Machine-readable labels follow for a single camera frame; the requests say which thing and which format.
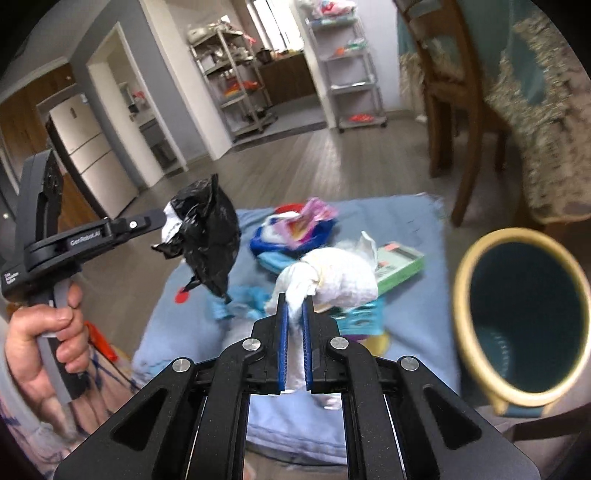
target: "green box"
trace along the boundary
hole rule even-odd
[[[425,255],[411,247],[390,242],[378,248],[378,293],[383,295],[425,267]]]

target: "red circle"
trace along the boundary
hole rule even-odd
[[[185,303],[189,299],[189,292],[181,288],[174,298],[175,303]]]

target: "white refrigerator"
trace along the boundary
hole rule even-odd
[[[109,217],[117,217],[138,195],[82,96],[60,103],[51,119],[82,180]]]

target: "white wall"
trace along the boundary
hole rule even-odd
[[[160,53],[189,115],[214,160],[232,146],[209,90],[164,0],[139,0]]]
[[[67,63],[76,46],[109,0],[61,0],[43,16],[25,51],[0,79],[0,102],[27,83]]]
[[[242,28],[240,20],[229,0],[168,0],[168,9],[183,38],[187,26],[205,27],[217,22],[224,15],[236,28]]]
[[[336,127],[336,117],[329,98],[329,85],[324,80],[324,75],[321,71],[318,59],[316,58],[314,48],[312,47],[308,28],[304,23],[304,15],[298,8],[298,0],[283,1],[289,4],[291,14],[294,16],[295,23],[297,24],[298,29],[300,30],[302,39],[304,40],[304,57],[306,58],[306,62],[308,63],[308,68],[310,69],[312,81],[314,82],[314,86],[316,87],[316,93],[318,93],[318,98],[320,99],[322,110],[324,110],[324,115],[326,117],[328,127],[334,128]]]
[[[392,0],[356,0],[365,37],[371,48],[386,110],[400,110],[397,9]]]

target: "light blue cloth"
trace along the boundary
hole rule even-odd
[[[331,243],[358,239],[364,230],[378,245],[396,241],[425,254],[425,270],[384,295],[384,325],[392,337],[385,356],[396,360],[414,355],[459,392],[439,201],[419,195],[333,205],[339,210],[339,222]],[[272,290],[276,275],[258,265],[248,247],[252,234],[271,212],[238,211],[242,240],[230,273],[231,286]],[[190,276],[188,266],[181,263],[164,287],[134,356],[134,370],[140,378],[153,377],[179,356],[201,362],[220,354],[223,322],[213,320],[209,313],[207,291],[199,287],[190,292],[185,303],[174,302]],[[246,439],[325,462],[346,463],[342,412],[322,409],[305,391],[279,397],[253,396]]]

